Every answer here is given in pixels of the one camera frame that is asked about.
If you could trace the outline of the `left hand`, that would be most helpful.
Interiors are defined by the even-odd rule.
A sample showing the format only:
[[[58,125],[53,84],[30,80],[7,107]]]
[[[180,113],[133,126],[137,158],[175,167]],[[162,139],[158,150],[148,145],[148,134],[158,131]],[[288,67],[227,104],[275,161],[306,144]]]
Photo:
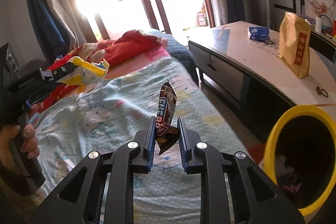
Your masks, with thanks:
[[[36,159],[40,155],[36,130],[32,124],[23,129],[20,125],[4,125],[1,128],[1,164],[14,174],[21,174],[18,161],[13,154],[14,148],[26,155],[26,158]]]

